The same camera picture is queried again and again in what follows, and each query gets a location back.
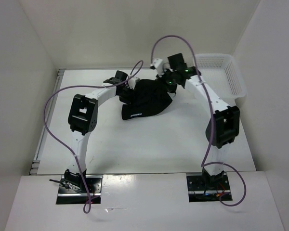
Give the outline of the black shorts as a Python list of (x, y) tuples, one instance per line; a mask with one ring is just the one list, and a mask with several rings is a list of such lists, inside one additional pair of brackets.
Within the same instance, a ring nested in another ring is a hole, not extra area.
[(132, 104), (123, 103), (122, 120), (156, 116), (163, 112), (171, 103), (168, 93), (160, 80), (141, 79), (134, 88), (135, 99)]

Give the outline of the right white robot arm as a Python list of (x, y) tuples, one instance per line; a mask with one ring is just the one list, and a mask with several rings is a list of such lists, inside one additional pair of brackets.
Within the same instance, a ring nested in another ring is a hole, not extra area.
[(168, 62), (154, 59), (151, 68), (156, 69), (157, 78), (171, 93), (175, 92), (178, 85), (182, 86), (195, 96), (209, 115), (205, 130), (209, 144), (201, 163), (201, 182), (205, 190), (212, 190), (223, 179), (230, 144), (239, 134), (240, 110), (222, 100), (204, 80), (197, 65), (188, 66), (181, 53), (168, 57)]

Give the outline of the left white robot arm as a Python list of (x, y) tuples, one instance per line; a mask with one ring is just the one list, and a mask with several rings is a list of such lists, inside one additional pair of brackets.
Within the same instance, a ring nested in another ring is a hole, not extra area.
[(130, 77), (122, 71), (117, 71), (114, 77), (94, 88), (90, 93), (76, 94), (73, 98), (68, 124), (72, 134), (70, 164), (65, 170), (64, 181), (75, 192), (85, 190), (86, 181), (86, 153), (89, 137), (97, 125), (98, 108), (109, 99), (125, 96), (134, 90), (137, 77)]

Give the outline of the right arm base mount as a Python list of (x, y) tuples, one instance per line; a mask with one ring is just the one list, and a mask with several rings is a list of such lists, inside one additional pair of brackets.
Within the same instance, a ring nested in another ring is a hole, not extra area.
[(205, 186), (201, 173), (187, 174), (187, 190), (189, 202), (215, 202), (232, 201), (232, 195), (228, 176), (223, 175), (222, 179), (212, 186)]

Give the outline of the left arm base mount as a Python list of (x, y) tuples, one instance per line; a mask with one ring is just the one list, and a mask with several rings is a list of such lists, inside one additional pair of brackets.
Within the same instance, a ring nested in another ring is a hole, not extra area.
[[(49, 181), (58, 185), (57, 205), (84, 204), (89, 199), (84, 186), (74, 186), (65, 181), (63, 176), (60, 180), (49, 179)], [(93, 205), (101, 203), (102, 181), (102, 175), (86, 175), (86, 184)]]

